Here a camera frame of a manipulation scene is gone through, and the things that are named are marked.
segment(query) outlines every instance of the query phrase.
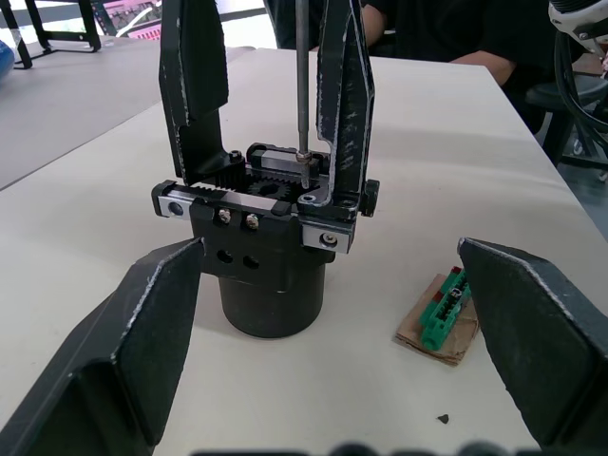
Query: green electronic component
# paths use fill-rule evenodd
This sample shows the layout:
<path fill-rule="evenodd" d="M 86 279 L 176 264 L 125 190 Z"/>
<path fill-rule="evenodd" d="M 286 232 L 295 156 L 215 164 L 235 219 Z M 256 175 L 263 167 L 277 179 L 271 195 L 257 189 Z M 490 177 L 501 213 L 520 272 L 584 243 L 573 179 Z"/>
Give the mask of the green electronic component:
<path fill-rule="evenodd" d="M 470 295 L 465 271 L 452 268 L 440 291 L 420 316 L 419 321 L 423 326 L 420 340 L 427 350 L 437 352 L 441 349 Z"/>

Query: white table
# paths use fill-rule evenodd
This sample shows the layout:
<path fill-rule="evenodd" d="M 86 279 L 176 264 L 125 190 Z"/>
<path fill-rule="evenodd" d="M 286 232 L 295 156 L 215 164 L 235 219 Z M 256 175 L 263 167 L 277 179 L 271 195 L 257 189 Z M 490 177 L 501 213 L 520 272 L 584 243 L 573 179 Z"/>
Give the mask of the white table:
<path fill-rule="evenodd" d="M 323 454 L 353 439 L 384 452 L 451 452 L 479 439 L 535 445 L 481 336 L 456 369 L 391 339 L 434 275 L 459 262 L 460 236 L 548 258 L 605 312 L 608 246 L 485 69 L 372 65 L 368 176 L 382 182 L 375 217 L 360 219 L 351 254 L 328 267 L 323 310 L 296 336 L 238 332 L 223 317 L 215 278 L 201 278 L 190 351 L 156 455 Z M 295 55 L 250 52 L 229 75 L 226 147 L 297 144 Z M 186 223 L 152 210 L 150 190 L 172 170 L 156 105 L 0 193 L 0 426 L 129 265 L 190 236 Z M 444 413 L 447 425 L 436 420 Z"/>
<path fill-rule="evenodd" d="M 0 83 L 0 190 L 161 100 L 159 42 L 104 39 L 56 52 Z M 85 48 L 57 43 L 58 48 Z M 32 45 L 32 55 L 40 47 Z M 246 48 L 228 49 L 228 60 Z"/>

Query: black cylindrical base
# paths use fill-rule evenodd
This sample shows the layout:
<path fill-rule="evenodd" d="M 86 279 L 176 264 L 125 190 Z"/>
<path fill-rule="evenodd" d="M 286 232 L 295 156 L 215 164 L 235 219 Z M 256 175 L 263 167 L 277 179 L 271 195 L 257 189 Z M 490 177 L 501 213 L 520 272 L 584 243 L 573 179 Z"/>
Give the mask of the black cylindrical base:
<path fill-rule="evenodd" d="M 308 328 L 321 312 L 325 264 L 300 271 L 288 292 L 219 279 L 221 306 L 228 321 L 244 333 L 267 339 Z"/>

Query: brown cardboard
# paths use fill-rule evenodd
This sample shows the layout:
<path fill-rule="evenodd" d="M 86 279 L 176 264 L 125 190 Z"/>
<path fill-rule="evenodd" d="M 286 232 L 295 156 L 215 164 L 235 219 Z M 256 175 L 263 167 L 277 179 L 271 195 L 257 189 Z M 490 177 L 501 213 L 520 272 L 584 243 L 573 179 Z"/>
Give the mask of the brown cardboard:
<path fill-rule="evenodd" d="M 475 312 L 475 306 L 473 306 L 473 301 L 471 299 L 467 301 L 465 308 L 456 318 L 454 328 L 447 336 L 446 342 L 444 342 L 444 345 L 440 350 L 427 350 L 420 343 L 420 336 L 423 328 L 418 320 L 420 315 L 425 311 L 430 300 L 441 289 L 446 278 L 445 275 L 441 274 L 435 276 L 427 290 L 420 296 L 420 299 L 418 299 L 416 305 L 401 322 L 395 335 L 395 342 L 423 355 L 437 359 L 449 366 L 455 367 L 458 366 L 465 357 L 466 351 L 479 330 L 479 321 Z"/>

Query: screw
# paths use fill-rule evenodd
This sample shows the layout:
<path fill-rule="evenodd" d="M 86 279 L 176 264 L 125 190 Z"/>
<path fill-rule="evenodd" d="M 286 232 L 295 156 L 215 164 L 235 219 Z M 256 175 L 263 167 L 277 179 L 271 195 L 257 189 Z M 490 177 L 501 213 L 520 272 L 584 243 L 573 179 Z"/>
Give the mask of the screw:
<path fill-rule="evenodd" d="M 169 212 L 176 217 L 183 216 L 183 207 L 177 202 L 171 201 L 169 203 Z"/>
<path fill-rule="evenodd" d="M 250 230 L 257 231 L 257 228 L 259 227 L 259 218 L 257 218 L 256 214 L 250 214 L 245 219 L 245 225 L 247 225 L 247 228 Z"/>
<path fill-rule="evenodd" d="M 338 238 L 331 233 L 323 233 L 321 235 L 321 242 L 327 247 L 335 247 L 335 245 L 338 243 Z"/>
<path fill-rule="evenodd" d="M 460 299 L 461 296 L 463 295 L 463 292 L 461 292 L 459 289 L 457 288 L 452 288 L 449 291 L 449 295 L 452 296 L 454 299 Z"/>
<path fill-rule="evenodd" d="M 219 211 L 218 211 L 219 221 L 221 221 L 222 223 L 227 225 L 228 223 L 230 223 L 231 218 L 232 218 L 232 215 L 230 214 L 229 209 L 219 209 Z"/>
<path fill-rule="evenodd" d="M 228 155 L 230 155 L 231 162 L 238 162 L 242 157 L 242 154 L 239 150 L 231 150 L 230 152 L 228 152 Z"/>

